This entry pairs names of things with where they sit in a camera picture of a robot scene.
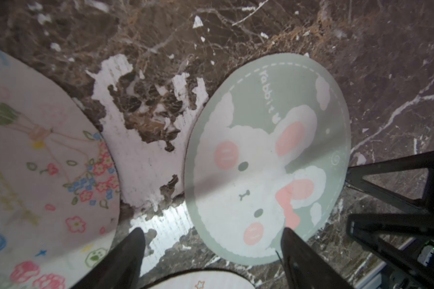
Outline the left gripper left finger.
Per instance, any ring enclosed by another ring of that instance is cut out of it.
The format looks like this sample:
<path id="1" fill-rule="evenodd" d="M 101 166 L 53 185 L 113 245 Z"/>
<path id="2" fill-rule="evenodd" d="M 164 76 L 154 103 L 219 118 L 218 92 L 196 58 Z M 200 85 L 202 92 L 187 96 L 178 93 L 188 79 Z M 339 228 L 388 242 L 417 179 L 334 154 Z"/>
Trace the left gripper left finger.
<path id="1" fill-rule="evenodd" d="M 73 288 L 137 288 L 145 248 L 145 234 L 141 228 L 135 228 L 93 270 L 79 280 Z"/>

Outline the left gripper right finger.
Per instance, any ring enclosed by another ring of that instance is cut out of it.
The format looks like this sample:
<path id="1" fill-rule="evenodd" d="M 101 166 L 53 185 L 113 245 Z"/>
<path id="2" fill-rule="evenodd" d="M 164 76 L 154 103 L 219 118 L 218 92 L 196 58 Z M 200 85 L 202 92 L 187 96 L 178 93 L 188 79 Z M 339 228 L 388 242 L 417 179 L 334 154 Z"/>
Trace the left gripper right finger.
<path id="1" fill-rule="evenodd" d="M 293 230 L 285 228 L 281 239 L 283 268 L 290 289 L 351 289 Z"/>

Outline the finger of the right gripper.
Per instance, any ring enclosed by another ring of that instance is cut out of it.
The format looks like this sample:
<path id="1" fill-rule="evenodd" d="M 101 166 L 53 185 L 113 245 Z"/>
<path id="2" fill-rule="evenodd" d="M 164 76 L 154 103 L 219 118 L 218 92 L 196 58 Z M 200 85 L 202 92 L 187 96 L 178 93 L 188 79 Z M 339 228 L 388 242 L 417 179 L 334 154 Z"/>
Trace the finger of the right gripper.
<path id="1" fill-rule="evenodd" d="M 434 213 L 434 151 L 349 167 L 346 183 L 405 213 Z"/>
<path id="2" fill-rule="evenodd" d="M 365 250 L 417 285 L 434 285 L 434 269 L 410 253 L 398 249 L 382 236 L 411 237 L 421 244 L 434 242 L 434 214 L 352 214 L 347 235 Z"/>

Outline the pink striped unicorn coaster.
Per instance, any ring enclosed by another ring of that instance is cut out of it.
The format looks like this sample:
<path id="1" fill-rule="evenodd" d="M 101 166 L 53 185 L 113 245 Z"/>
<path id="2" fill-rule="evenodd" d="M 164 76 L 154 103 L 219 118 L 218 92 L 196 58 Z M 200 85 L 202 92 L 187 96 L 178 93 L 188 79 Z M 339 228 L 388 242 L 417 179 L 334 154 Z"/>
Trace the pink striped unicorn coaster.
<path id="1" fill-rule="evenodd" d="M 146 289 L 254 289 L 246 278 L 227 270 L 191 270 L 170 275 Z"/>

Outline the butterfly doodle coaster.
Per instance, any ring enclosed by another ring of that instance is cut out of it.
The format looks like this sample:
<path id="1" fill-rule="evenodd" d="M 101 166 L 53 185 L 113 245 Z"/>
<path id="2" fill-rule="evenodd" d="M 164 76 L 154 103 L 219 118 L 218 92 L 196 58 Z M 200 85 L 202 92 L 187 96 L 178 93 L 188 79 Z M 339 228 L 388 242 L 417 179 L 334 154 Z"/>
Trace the butterfly doodle coaster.
<path id="1" fill-rule="evenodd" d="M 118 174 L 50 79 L 0 51 L 0 289 L 69 289 L 108 254 Z"/>

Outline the grey-green bunny coaster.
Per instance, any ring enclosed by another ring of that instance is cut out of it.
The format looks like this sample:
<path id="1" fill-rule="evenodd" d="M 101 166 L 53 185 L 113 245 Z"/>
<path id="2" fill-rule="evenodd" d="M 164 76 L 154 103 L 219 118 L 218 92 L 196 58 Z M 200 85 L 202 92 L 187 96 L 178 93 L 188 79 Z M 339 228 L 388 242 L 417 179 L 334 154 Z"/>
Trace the grey-green bunny coaster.
<path id="1" fill-rule="evenodd" d="M 316 61 L 273 54 L 236 69 L 189 139 L 185 198 L 199 236 L 251 266 L 277 259 L 285 228 L 310 239 L 342 191 L 351 140 L 342 91 Z"/>

